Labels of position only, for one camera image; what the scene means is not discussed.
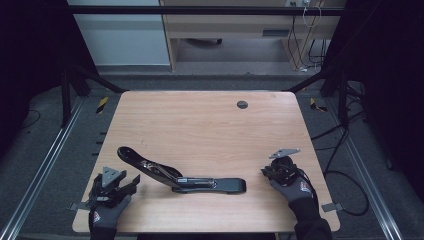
cable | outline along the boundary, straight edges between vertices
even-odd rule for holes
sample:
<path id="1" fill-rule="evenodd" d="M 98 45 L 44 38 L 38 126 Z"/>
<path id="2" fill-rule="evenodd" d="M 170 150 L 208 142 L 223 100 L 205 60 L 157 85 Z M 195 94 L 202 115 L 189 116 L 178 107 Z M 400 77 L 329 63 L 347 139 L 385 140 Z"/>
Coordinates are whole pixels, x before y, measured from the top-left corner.
<path id="1" fill-rule="evenodd" d="M 356 120 L 356 117 L 360 116 L 362 113 L 364 113 L 364 111 L 360 111 L 360 112 L 358 112 L 358 113 L 356 113 L 356 114 L 352 115 L 351 117 L 349 117 L 349 123 L 354 122 L 354 121 Z M 340 128 L 340 127 L 342 127 L 342 126 L 343 126 L 342 124 L 339 124 L 339 125 L 337 125 L 337 126 L 335 126 L 335 127 L 331 128 L 331 129 L 329 129 L 329 130 L 327 130 L 327 131 L 325 131 L 325 132 L 323 132 L 323 133 L 321 133 L 321 134 L 319 134 L 319 135 L 317 135 L 317 136 L 315 136 L 315 137 L 312 137 L 312 138 L 311 138 L 311 140 L 313 141 L 313 140 L 317 140 L 317 139 L 319 139 L 319 138 L 322 138 L 322 137 L 324 137 L 325 135 L 328 135 L 328 134 L 330 134 L 330 133 L 332 133 L 332 132 L 336 131 L 338 128 Z"/>
<path id="2" fill-rule="evenodd" d="M 39 111 L 37 111 L 37 110 L 29 110 L 30 112 L 36 112 L 36 113 L 38 113 L 38 117 L 37 117 L 37 119 L 35 119 L 35 121 L 34 122 L 32 122 L 32 123 L 30 123 L 30 124 L 28 124 L 28 125 L 26 125 L 26 126 L 23 126 L 22 127 L 22 129 L 25 129 L 25 128 L 27 128 L 27 127 L 30 127 L 30 126 L 32 126 L 32 125 L 34 125 L 36 122 L 38 122 L 38 120 L 40 120 L 40 118 L 41 118 L 41 113 L 39 112 Z"/>
<path id="3" fill-rule="evenodd" d="M 324 174 L 324 178 L 326 177 L 327 172 L 328 172 L 328 169 L 330 168 L 330 165 L 331 165 L 331 163 L 332 163 L 332 162 L 333 162 L 333 160 L 334 160 L 334 156 L 336 155 L 337 150 L 339 149 L 340 145 L 342 145 L 342 142 L 344 141 L 343 139 L 344 139 L 345 137 L 347 137 L 347 133 L 348 133 L 348 132 L 349 132 L 349 129 L 345 129 L 345 130 L 343 131 L 342 137 L 340 138 L 339 142 L 337 143 L 337 145 L 336 145 L 336 147 L 335 147 L 335 149 L 334 149 L 333 153 L 331 154 L 330 160 L 328 161 L 327 166 L 325 167 L 325 170 L 324 170 L 324 172 L 323 172 L 323 174 Z"/>
<path id="4" fill-rule="evenodd" d="M 361 190 L 362 194 L 365 197 L 365 202 L 366 202 L 365 203 L 365 209 L 362 210 L 361 212 L 355 213 L 355 212 L 349 211 L 345 208 L 343 208 L 342 211 L 349 214 L 349 215 L 356 216 L 356 217 L 360 217 L 360 216 L 365 215 L 368 212 L 368 209 L 370 208 L 370 200 L 369 200 L 368 195 L 366 194 L 364 188 L 355 179 L 353 179 L 351 176 L 349 176 L 349 175 L 347 175 L 343 172 L 331 170 L 331 171 L 327 171 L 327 174 L 329 174 L 329 173 L 330 174 L 338 174 L 338 175 L 346 177 L 347 179 L 352 181 Z"/>
<path id="5" fill-rule="evenodd" d="M 303 22 L 305 23 L 305 25 L 306 25 L 307 27 L 310 27 L 310 28 L 314 28 L 314 27 L 318 26 L 319 22 L 321 21 L 321 8 L 320 8 L 319 6 L 314 6 L 314 7 L 318 8 L 318 10 L 319 10 L 319 18 L 318 18 L 318 22 L 317 22 L 315 25 L 308 25 L 308 24 L 306 23 L 306 20 L 305 20 L 305 13 L 306 13 L 306 11 L 308 11 L 308 9 L 306 9 L 306 6 L 305 6 L 305 9 L 303 9 Z"/>

black plastic part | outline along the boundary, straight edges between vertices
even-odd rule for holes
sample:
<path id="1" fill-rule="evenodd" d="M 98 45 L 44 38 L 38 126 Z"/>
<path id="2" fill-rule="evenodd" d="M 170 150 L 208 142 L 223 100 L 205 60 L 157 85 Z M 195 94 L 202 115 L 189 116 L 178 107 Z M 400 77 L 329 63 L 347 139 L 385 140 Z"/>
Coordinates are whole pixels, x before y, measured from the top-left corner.
<path id="1" fill-rule="evenodd" d="M 274 179 L 282 186 L 291 185 L 299 176 L 296 164 L 289 156 L 276 158 L 270 166 L 261 169 L 264 176 Z"/>
<path id="2" fill-rule="evenodd" d="M 160 167 L 165 169 L 168 173 L 172 174 L 173 177 L 175 178 L 182 177 L 183 175 L 177 169 L 150 161 L 140 156 L 136 151 L 134 151 L 132 148 L 129 148 L 129 147 L 118 148 L 118 156 L 122 161 L 137 168 L 138 170 L 142 171 L 144 174 L 155 179 L 156 181 L 161 182 L 170 187 L 179 187 L 175 181 L 163 175 L 161 172 L 151 171 L 148 168 L 146 168 L 143 161 L 153 165 L 159 165 Z"/>
<path id="3" fill-rule="evenodd" d="M 241 178 L 218 178 L 215 179 L 215 182 L 214 188 L 172 188 L 172 191 L 176 193 L 211 192 L 227 194 L 246 192 L 246 181 Z"/>

black tool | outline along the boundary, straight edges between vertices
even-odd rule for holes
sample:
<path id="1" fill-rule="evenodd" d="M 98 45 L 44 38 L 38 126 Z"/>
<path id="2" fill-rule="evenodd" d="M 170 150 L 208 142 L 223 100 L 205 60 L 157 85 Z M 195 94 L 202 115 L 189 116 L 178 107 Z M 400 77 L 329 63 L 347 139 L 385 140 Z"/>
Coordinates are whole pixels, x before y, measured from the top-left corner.
<path id="1" fill-rule="evenodd" d="M 300 152 L 300 149 L 280 149 L 276 153 L 269 156 L 270 159 L 274 160 L 269 166 L 265 166 L 261 169 L 263 175 L 269 180 L 275 180 L 281 186 L 290 186 L 298 178 L 303 178 L 311 187 L 312 195 L 315 204 L 318 206 L 318 196 L 315 188 L 312 186 L 306 173 L 298 168 L 293 160 L 288 156 L 293 153 Z"/>
<path id="2" fill-rule="evenodd" d="M 103 174 L 97 175 L 94 179 L 93 187 L 90 190 L 89 198 L 86 202 L 79 204 L 71 203 L 70 210 L 90 210 L 94 211 L 99 204 L 113 208 L 118 205 L 127 195 L 137 192 L 137 184 L 140 183 L 140 175 L 123 187 L 119 183 L 127 176 L 127 171 L 116 171 L 109 167 L 103 167 Z"/>
<path id="3" fill-rule="evenodd" d="M 184 177 L 177 169 L 148 160 L 129 147 L 118 148 L 118 156 L 151 178 L 172 187 L 173 192 L 246 192 L 246 181 L 240 178 Z"/>

table top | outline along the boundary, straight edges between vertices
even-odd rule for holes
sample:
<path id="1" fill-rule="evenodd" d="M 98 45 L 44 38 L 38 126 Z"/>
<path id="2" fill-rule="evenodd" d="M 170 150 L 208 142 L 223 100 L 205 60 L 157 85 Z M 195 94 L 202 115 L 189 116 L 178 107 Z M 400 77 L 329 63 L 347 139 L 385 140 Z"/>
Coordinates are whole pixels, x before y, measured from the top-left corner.
<path id="1" fill-rule="evenodd" d="M 241 109 L 237 102 L 248 106 Z M 242 178 L 244 194 L 179 194 L 123 162 L 127 146 L 187 177 Z M 123 212 L 120 232 L 287 232 L 296 218 L 260 171 L 280 148 L 309 176 L 320 205 L 331 203 L 310 136 L 293 93 L 268 91 L 130 91 L 122 94 L 82 201 L 103 167 L 123 171 L 121 186 L 141 183 Z M 324 213 L 332 229 L 337 214 Z M 88 232 L 88 211 L 78 210 L 73 229 Z"/>

hand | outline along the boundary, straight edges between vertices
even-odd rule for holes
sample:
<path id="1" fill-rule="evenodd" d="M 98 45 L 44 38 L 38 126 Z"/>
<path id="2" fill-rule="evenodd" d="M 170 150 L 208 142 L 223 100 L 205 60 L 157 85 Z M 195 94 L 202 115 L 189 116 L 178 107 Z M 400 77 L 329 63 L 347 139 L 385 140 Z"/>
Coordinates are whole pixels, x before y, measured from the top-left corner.
<path id="1" fill-rule="evenodd" d="M 298 177 L 291 185 L 285 187 L 273 179 L 270 182 L 271 186 L 280 192 L 289 203 L 300 198 L 313 198 L 311 186 L 302 177 Z"/>
<path id="2" fill-rule="evenodd" d="M 93 227 L 116 228 L 118 226 L 118 220 L 121 216 L 121 213 L 130 202 L 131 196 L 127 195 L 114 208 L 108 208 L 106 206 L 99 205 L 94 211 Z"/>

